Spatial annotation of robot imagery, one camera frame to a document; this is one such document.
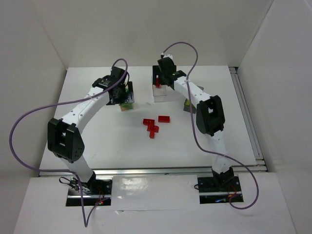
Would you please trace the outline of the long red lego brick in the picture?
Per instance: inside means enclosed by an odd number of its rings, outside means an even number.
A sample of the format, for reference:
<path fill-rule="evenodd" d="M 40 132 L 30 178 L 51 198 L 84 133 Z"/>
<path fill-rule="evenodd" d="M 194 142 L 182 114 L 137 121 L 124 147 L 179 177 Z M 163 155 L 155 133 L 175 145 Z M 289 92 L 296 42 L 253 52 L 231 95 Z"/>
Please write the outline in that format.
<path fill-rule="evenodd" d="M 158 116 L 158 122 L 170 123 L 170 117 L 169 116 Z"/>

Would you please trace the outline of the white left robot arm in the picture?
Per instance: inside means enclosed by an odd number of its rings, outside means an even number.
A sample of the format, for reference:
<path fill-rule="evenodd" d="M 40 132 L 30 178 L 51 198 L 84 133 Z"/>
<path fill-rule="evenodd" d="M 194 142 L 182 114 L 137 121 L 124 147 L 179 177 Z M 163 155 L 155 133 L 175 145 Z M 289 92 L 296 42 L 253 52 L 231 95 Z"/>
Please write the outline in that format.
<path fill-rule="evenodd" d="M 94 115 L 105 105 L 120 104 L 127 98 L 125 79 L 128 72 L 112 67 L 111 73 L 98 78 L 84 101 L 60 119 L 52 118 L 48 122 L 47 147 L 60 158 L 82 185 L 91 192 L 105 189 L 105 183 L 96 179 L 95 172 L 88 166 L 83 152 L 85 145 L 82 132 Z"/>

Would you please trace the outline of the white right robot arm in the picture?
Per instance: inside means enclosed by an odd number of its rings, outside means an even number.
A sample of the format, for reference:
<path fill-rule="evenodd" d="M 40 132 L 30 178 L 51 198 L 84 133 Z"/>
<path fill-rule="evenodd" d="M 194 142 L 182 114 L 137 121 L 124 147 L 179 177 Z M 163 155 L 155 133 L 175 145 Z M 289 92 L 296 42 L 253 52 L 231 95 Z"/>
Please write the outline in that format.
<path fill-rule="evenodd" d="M 221 98 L 205 93 L 199 86 L 187 79 L 187 75 L 177 70 L 171 54 L 162 53 L 153 66 L 153 83 L 159 81 L 161 85 L 171 87 L 185 98 L 190 98 L 190 106 L 195 107 L 195 125 L 207 139 L 209 153 L 212 157 L 212 174 L 215 187 L 228 186 L 234 178 L 231 163 L 225 157 L 227 150 L 223 140 L 225 123 L 224 110 Z"/>

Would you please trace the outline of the small red lego brick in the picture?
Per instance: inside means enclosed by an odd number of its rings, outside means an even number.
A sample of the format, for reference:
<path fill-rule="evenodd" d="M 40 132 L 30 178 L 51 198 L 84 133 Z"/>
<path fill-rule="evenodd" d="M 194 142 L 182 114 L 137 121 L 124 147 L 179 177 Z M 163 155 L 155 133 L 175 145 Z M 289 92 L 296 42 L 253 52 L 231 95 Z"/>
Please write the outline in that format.
<path fill-rule="evenodd" d="M 155 132 L 154 132 L 154 131 L 151 131 L 151 132 L 149 133 L 149 137 L 150 137 L 151 139 L 154 139 L 154 138 L 155 138 Z"/>

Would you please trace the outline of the red sloped lego brick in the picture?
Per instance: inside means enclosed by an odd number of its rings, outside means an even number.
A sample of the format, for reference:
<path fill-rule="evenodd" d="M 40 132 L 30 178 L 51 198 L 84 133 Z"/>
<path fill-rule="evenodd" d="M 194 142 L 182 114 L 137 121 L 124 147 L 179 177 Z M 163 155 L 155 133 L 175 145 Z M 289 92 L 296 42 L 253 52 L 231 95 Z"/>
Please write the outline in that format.
<path fill-rule="evenodd" d="M 148 132 L 158 133 L 159 132 L 159 127 L 157 125 L 148 125 L 147 131 Z"/>

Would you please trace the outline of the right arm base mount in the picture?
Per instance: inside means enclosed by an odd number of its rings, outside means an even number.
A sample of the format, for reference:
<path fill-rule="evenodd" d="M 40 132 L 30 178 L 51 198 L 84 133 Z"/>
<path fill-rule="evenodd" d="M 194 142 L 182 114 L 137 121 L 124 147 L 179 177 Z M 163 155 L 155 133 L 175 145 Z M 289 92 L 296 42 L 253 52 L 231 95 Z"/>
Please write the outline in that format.
<path fill-rule="evenodd" d="M 225 187 L 217 187 L 212 177 L 198 177 L 194 188 L 199 192 L 200 204 L 243 202 L 240 181 L 237 176 Z"/>

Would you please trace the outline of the red flower lego brick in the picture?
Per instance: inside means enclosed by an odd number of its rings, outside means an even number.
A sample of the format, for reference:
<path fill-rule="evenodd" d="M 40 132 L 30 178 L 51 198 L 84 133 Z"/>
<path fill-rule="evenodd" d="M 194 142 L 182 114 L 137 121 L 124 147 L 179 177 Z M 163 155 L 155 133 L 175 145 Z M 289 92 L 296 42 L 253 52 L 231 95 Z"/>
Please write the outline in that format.
<path fill-rule="evenodd" d="M 159 81 L 159 78 L 156 78 L 156 88 L 160 88 L 161 85 L 160 85 L 160 81 Z"/>

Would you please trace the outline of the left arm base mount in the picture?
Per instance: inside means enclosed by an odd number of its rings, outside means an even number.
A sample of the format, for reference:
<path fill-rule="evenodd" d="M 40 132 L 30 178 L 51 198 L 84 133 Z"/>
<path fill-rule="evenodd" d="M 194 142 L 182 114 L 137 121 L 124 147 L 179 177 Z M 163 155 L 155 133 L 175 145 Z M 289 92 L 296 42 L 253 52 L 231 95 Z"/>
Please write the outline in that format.
<path fill-rule="evenodd" d="M 83 202 L 85 206 L 94 206 L 96 202 L 100 202 L 99 206 L 111 205 L 111 194 L 113 180 L 102 179 L 103 183 L 100 186 L 96 186 L 95 189 L 90 190 L 85 184 L 82 184 Z M 66 199 L 66 207 L 78 207 L 81 206 L 80 189 L 78 181 L 75 177 L 70 179 L 60 177 L 59 182 L 68 186 L 68 193 Z"/>

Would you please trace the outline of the red lego plate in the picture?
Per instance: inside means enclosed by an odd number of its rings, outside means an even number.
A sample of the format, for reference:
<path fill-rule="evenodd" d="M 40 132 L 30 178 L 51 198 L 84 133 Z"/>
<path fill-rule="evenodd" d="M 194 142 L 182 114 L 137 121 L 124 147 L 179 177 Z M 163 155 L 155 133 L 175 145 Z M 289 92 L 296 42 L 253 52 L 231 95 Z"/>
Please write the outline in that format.
<path fill-rule="evenodd" d="M 149 118 L 144 118 L 143 119 L 143 124 L 146 126 L 154 126 L 155 125 L 155 120 L 154 119 L 149 119 Z"/>

